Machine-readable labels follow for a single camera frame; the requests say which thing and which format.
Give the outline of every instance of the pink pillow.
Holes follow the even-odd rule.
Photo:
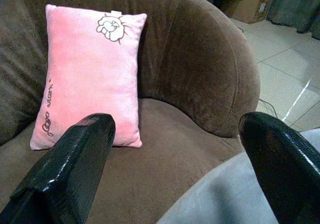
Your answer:
[[[111,114],[114,145],[141,147],[137,54],[146,14],[46,6],[48,73],[32,150],[51,148],[92,113]]]

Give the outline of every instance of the cardboard box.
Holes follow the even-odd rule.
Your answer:
[[[221,10],[230,18],[252,24],[266,18],[272,0],[223,0]]]

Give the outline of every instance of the tiled floor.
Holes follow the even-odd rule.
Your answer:
[[[320,41],[310,33],[262,21],[243,29],[260,70],[260,98],[279,119],[298,131],[320,127]],[[257,111],[274,114],[260,101]]]

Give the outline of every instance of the curtain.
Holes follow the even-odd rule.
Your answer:
[[[267,20],[296,27],[298,33],[310,30],[320,39],[320,0],[273,0]]]

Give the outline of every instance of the brown velvet upholstery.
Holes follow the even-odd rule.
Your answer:
[[[46,4],[148,14],[138,94],[163,102],[141,100],[144,146],[112,149],[87,222],[153,223],[240,151],[236,139],[217,136],[235,137],[258,103],[244,36],[205,0],[0,0],[0,209],[43,155],[28,144],[47,72]]]

